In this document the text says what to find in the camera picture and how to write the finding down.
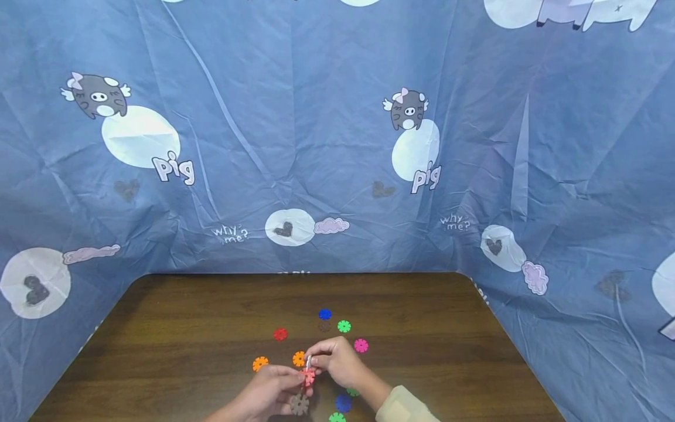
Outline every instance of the cartoon pig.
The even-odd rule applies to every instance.
[[[97,115],[126,115],[126,97],[131,97],[131,88],[126,84],[120,86],[113,78],[98,75],[82,75],[77,72],[72,72],[72,75],[67,82],[68,89],[61,88],[61,95],[66,101],[77,102],[90,119],[95,119]]]
[[[595,0],[588,18],[584,22],[584,31],[594,22],[623,22],[630,20],[628,30],[638,30],[651,13],[656,0]]]
[[[572,29],[576,31],[586,20],[591,4],[593,0],[544,0],[539,10],[537,26],[544,26],[548,20],[559,24],[572,22]]]
[[[400,93],[393,95],[391,101],[384,99],[382,105],[384,110],[391,112],[391,123],[394,129],[408,130],[420,128],[429,102],[423,93],[403,88]]]

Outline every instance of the right hand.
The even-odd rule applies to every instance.
[[[316,343],[305,356],[312,355],[310,364],[318,368],[317,373],[328,371],[337,384],[343,388],[357,389],[361,377],[367,372],[352,345],[345,337],[334,337]]]

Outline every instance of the blue snowflake piece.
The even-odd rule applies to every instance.
[[[349,413],[352,410],[352,398],[347,394],[340,394],[335,399],[335,408],[338,412]]]
[[[329,309],[321,309],[319,311],[319,318],[321,318],[321,319],[324,319],[324,320],[331,319],[331,315],[332,314],[331,314],[331,311]]]

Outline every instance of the finger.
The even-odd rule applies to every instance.
[[[326,353],[330,354],[333,352],[333,349],[338,344],[339,340],[340,337],[333,337],[329,338],[328,340],[322,340],[316,343],[314,346],[307,349],[304,355],[307,356],[308,354],[311,354],[314,356],[315,354],[326,354]]]
[[[273,373],[274,375],[278,375],[280,377],[284,375],[298,376],[298,374],[300,373],[299,371],[291,367],[285,367],[283,365],[265,365],[263,368],[267,368],[267,370],[270,373]]]
[[[304,375],[298,373],[296,375],[284,375],[283,377],[278,377],[277,382],[279,383],[279,391],[281,390],[290,390],[293,387],[297,387],[304,381]]]
[[[291,405],[288,403],[275,403],[272,408],[272,415],[293,415]]]
[[[290,393],[292,396],[295,396],[297,393],[302,391],[302,386],[297,386],[293,388],[289,388],[286,390],[287,393]]]
[[[295,394],[291,394],[289,392],[282,391],[279,393],[279,396],[277,396],[277,403],[290,403],[291,402],[291,397],[293,397]]]
[[[328,364],[331,362],[331,357],[327,354],[320,354],[319,356],[312,356],[312,366],[321,369],[328,369]]]

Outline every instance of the sleeve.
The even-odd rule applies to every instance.
[[[440,422],[404,386],[395,387],[375,416],[377,422]]]

